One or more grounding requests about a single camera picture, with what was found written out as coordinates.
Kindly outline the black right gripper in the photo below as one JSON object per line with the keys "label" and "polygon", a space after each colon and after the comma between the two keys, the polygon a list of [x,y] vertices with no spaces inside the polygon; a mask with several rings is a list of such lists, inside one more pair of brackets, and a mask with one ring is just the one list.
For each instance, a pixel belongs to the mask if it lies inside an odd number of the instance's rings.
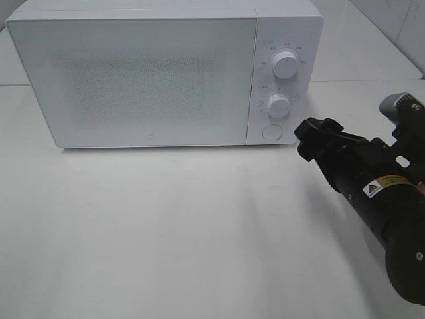
{"label": "black right gripper", "polygon": [[354,196],[373,178],[395,172],[386,156],[385,143],[348,134],[331,118],[309,117],[294,130],[298,154],[307,162],[315,160],[331,187],[344,196]]}

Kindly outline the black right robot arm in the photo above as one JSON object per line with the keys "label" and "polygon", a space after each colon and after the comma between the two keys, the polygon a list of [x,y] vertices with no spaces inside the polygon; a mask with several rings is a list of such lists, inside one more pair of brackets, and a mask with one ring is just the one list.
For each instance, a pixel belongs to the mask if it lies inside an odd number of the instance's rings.
{"label": "black right robot arm", "polygon": [[379,138],[344,131],[335,120],[308,118],[294,131],[298,153],[315,161],[384,247],[390,283],[406,301],[424,305],[424,193]]}

